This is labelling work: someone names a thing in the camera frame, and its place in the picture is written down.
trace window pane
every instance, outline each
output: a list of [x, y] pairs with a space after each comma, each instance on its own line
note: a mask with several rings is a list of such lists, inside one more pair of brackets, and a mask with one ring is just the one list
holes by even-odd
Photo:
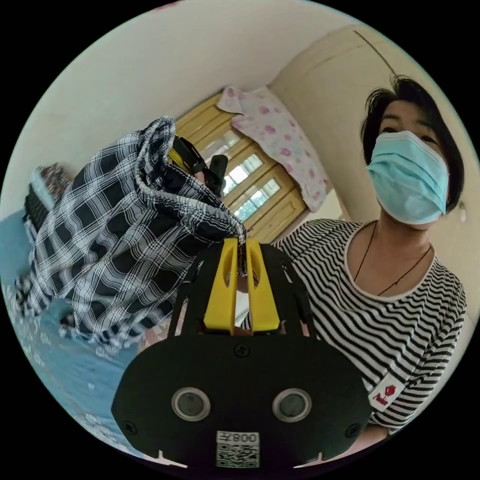
[[260, 190], [257, 190], [235, 213], [234, 215], [245, 222], [262, 205], [271, 199], [280, 190], [280, 185], [274, 178], [269, 180]]
[[241, 222], [245, 222], [245, 220], [248, 220], [256, 211], [257, 207], [248, 200], [234, 213], [234, 215], [238, 217]]
[[250, 155], [241, 165], [248, 174], [252, 174], [256, 169], [259, 169], [263, 163], [256, 155]]
[[255, 204], [257, 208], [260, 208], [264, 203], [267, 202], [268, 198], [264, 195], [261, 190], [257, 190], [251, 197], [251, 201]]
[[205, 160], [205, 163], [208, 165], [214, 155], [225, 154], [225, 152], [231, 149], [239, 141], [240, 137], [237, 136], [232, 130], [229, 130], [224, 133], [220, 138], [217, 138], [215, 141], [210, 143], [210, 145], [204, 148], [200, 152], [200, 155]]
[[267, 196], [267, 198], [273, 197], [279, 190], [280, 185], [275, 181], [274, 178], [267, 182], [262, 188], [262, 191]]
[[223, 195], [228, 195], [237, 184], [234, 182], [233, 178], [230, 175], [225, 177], [225, 188], [223, 189]]
[[230, 176], [237, 184], [241, 184], [249, 174], [243, 169], [242, 165], [239, 165], [230, 172]]

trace sticker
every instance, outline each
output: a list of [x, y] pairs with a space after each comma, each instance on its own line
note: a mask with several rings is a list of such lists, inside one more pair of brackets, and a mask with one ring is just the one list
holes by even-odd
[[390, 404], [400, 395], [405, 385], [388, 374], [371, 392], [368, 396], [371, 406], [379, 411], [385, 411]]
[[255, 469], [260, 466], [260, 435], [255, 432], [217, 431], [216, 466]]

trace logo patch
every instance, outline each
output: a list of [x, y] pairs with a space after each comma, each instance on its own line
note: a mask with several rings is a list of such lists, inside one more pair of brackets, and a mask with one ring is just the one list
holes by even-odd
[[394, 376], [388, 374], [371, 392], [368, 396], [371, 406], [379, 411], [386, 410], [395, 399], [402, 393], [405, 385], [396, 379]]

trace qr code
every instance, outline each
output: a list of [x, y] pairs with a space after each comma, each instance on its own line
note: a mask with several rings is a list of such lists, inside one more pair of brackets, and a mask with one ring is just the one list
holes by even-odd
[[232, 445], [218, 443], [216, 450], [217, 467], [253, 469], [260, 466], [260, 445]]

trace black and white plaid cloth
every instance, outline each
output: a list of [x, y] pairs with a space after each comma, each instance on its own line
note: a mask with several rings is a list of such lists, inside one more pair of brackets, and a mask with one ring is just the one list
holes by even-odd
[[22, 315], [71, 302], [73, 333], [117, 348], [169, 319], [197, 254], [235, 237], [246, 273], [243, 224], [175, 165], [175, 122], [162, 117], [101, 150], [41, 226], [31, 271], [15, 282]]

